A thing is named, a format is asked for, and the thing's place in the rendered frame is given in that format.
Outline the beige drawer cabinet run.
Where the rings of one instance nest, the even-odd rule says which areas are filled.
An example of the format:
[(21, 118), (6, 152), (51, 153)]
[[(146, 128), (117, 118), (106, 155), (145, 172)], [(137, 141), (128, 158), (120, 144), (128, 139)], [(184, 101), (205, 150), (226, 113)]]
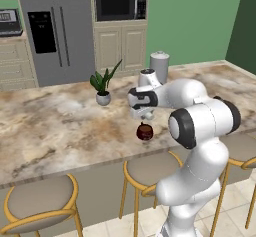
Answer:
[(36, 87), (38, 80), (27, 36), (0, 38), (0, 91)]

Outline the grey double-door fridge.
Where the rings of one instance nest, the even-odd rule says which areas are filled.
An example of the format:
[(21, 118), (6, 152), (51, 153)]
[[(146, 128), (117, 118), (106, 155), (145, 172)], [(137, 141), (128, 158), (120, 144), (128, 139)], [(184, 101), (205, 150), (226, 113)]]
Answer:
[(90, 0), (19, 0), (41, 87), (87, 81), (95, 70)]

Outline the beige tall cupboard unit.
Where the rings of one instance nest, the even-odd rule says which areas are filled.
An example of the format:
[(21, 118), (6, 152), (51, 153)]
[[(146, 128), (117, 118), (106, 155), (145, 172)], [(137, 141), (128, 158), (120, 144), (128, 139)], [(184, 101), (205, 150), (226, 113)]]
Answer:
[(144, 20), (97, 22), (95, 0), (91, 3), (96, 70), (103, 74), (121, 61), (116, 76), (138, 74), (145, 67), (149, 0)]

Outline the grey lidded canister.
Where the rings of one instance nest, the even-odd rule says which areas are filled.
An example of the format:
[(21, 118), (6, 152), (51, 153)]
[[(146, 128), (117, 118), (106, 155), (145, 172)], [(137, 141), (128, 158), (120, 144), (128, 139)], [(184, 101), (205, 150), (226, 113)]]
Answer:
[(169, 59), (170, 56), (163, 51), (157, 51), (150, 55), (150, 68), (155, 71), (161, 84), (165, 84), (167, 81)]

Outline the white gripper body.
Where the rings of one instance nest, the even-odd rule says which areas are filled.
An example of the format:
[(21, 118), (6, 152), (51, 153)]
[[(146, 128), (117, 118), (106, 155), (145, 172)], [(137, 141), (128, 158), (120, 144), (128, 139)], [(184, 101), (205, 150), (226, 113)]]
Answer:
[(134, 108), (130, 109), (131, 116), (135, 119), (139, 119), (139, 118), (145, 119), (145, 114), (149, 112), (150, 112), (149, 107), (142, 107), (140, 109), (134, 109)]

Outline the black toaster oven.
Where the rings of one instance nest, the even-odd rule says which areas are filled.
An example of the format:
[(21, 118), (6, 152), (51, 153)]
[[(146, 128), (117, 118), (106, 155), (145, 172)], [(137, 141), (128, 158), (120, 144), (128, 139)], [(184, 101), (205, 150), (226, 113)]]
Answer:
[(17, 9), (0, 9), (0, 37), (21, 36), (23, 28)]

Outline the black microwave oven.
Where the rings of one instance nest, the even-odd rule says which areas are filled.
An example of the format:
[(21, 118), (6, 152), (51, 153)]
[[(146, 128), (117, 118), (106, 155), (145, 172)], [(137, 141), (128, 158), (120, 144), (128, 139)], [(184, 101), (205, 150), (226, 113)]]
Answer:
[(147, 0), (95, 0), (96, 21), (144, 20)]

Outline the green plant in grey pot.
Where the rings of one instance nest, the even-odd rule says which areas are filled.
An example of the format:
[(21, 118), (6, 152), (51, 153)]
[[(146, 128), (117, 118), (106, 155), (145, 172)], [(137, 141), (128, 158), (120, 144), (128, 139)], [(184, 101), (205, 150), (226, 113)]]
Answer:
[(112, 69), (112, 71), (109, 71), (109, 69), (106, 69), (104, 75), (101, 75), (99, 72), (95, 72), (95, 74), (90, 77), (90, 84), (97, 91), (96, 102), (101, 106), (107, 106), (111, 101), (111, 95), (107, 90), (107, 88), (109, 86), (110, 80), (114, 76), (120, 64), (121, 64), (121, 61), (119, 61), (116, 64), (116, 66)]

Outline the dark red cup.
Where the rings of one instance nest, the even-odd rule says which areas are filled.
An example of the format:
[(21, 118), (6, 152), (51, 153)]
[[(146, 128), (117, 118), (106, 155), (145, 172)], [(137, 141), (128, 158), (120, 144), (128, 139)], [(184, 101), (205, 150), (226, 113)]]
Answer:
[(141, 140), (150, 140), (153, 137), (153, 128), (149, 124), (141, 123), (137, 128), (136, 135)]

